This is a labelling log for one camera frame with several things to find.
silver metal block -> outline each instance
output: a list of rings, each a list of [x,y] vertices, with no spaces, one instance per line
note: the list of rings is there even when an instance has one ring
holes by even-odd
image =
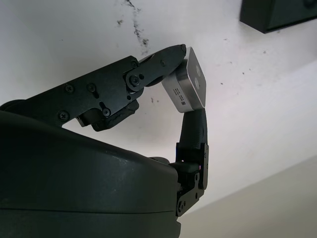
[[[192,47],[187,48],[183,63],[162,84],[180,113],[205,108],[206,80]]]

circular hole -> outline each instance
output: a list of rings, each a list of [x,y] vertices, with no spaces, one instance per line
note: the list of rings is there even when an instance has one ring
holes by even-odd
[[[199,69],[198,65],[196,66],[196,71],[197,71],[198,77],[200,77],[200,75],[202,75],[202,74],[200,73],[200,69]]]
[[[198,79],[197,79],[197,78],[195,78],[195,86],[196,86],[196,88],[197,88],[197,89],[199,89],[199,88],[200,88],[200,84],[199,84],[199,82],[198,82]]]

hex screw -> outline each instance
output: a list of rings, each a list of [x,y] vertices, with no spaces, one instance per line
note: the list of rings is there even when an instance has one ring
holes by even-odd
[[[135,60],[131,61],[132,68],[136,68],[138,66],[138,63],[136,63]]]
[[[105,117],[109,117],[110,116],[110,110],[108,108],[103,109],[103,115]]]
[[[139,78],[137,76],[132,75],[130,77],[130,83],[132,84],[132,86],[136,87],[136,86],[138,86],[140,84],[140,80],[139,80]]]
[[[89,83],[89,84],[87,85],[87,90],[88,90],[89,92],[91,92],[91,93],[95,92],[95,90],[96,90],[95,84]]]
[[[60,121],[68,121],[69,120],[69,114],[67,111],[60,111],[58,113],[58,119]]]
[[[66,84],[64,89],[66,93],[69,93],[69,94],[72,94],[75,91],[74,86],[71,84]]]

white wall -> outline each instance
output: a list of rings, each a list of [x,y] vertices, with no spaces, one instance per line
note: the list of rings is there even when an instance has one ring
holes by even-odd
[[[181,217],[181,238],[315,238],[317,157]]]
[[[317,154],[317,21],[264,35],[239,23],[239,0],[131,1],[137,16],[124,0],[0,0],[0,103],[185,43],[208,91],[209,187],[196,209]],[[139,102],[109,131],[66,128],[172,161],[182,115],[161,85]]]

black plastic housing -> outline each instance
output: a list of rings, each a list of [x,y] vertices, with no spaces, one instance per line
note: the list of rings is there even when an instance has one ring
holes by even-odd
[[[317,18],[317,0],[243,0],[240,21],[267,33]]]
[[[176,238],[177,172],[0,111],[0,237]]]

